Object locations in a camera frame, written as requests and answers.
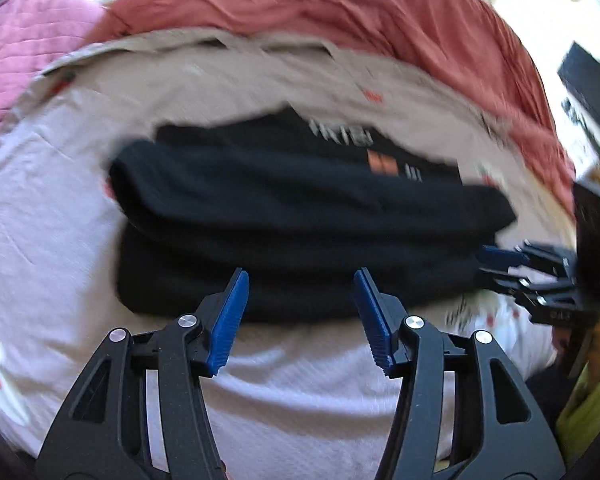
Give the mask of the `black sweater orange cuffs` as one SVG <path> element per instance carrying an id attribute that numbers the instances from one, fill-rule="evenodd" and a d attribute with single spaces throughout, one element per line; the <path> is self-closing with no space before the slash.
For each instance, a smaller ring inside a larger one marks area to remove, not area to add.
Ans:
<path id="1" fill-rule="evenodd" d="M 125 214 L 116 277 L 129 310 L 178 316 L 236 269 L 253 323 L 350 318 L 367 269 L 409 307 L 476 287 L 478 250 L 516 214 L 497 188 L 372 128 L 328 132 L 292 108 L 232 124 L 162 125 L 114 156 Z"/>

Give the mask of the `black tv monitor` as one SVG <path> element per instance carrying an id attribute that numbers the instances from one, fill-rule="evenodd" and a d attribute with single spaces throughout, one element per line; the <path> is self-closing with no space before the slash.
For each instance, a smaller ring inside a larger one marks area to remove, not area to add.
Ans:
<path id="1" fill-rule="evenodd" d="M 557 75 L 568 92 L 600 127 L 600 62 L 574 42 L 562 60 Z"/>

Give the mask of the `mauve strawberry print blanket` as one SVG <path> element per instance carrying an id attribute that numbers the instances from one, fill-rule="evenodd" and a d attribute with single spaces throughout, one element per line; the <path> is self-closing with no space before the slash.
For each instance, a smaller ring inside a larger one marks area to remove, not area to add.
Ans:
<path id="1" fill-rule="evenodd" d="M 0 132 L 0 436 L 35 458 L 117 328 L 161 330 L 236 268 L 249 304 L 202 384 L 236 479 L 370 479 L 400 384 L 355 271 L 524 376 L 550 330 L 471 287 L 483 243 L 572 243 L 513 130 L 411 64 L 282 32 L 150 32 L 70 53 Z"/>

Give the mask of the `coral red duvet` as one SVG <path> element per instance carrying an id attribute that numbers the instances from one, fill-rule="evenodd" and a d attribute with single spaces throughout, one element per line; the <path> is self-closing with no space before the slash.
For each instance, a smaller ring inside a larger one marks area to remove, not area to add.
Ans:
<path id="1" fill-rule="evenodd" d="M 564 208 L 573 206 L 573 164 L 539 71 L 484 0 L 114 0 L 87 41 L 184 27 L 296 32 L 413 64 L 508 120 L 527 167 Z"/>

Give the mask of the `pink quilted pillow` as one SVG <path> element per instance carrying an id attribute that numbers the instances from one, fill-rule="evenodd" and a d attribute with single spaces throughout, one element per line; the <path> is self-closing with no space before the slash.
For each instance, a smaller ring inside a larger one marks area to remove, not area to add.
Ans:
<path id="1" fill-rule="evenodd" d="M 102 14 L 95 0 L 0 1 L 0 128 L 30 80 L 79 49 Z"/>

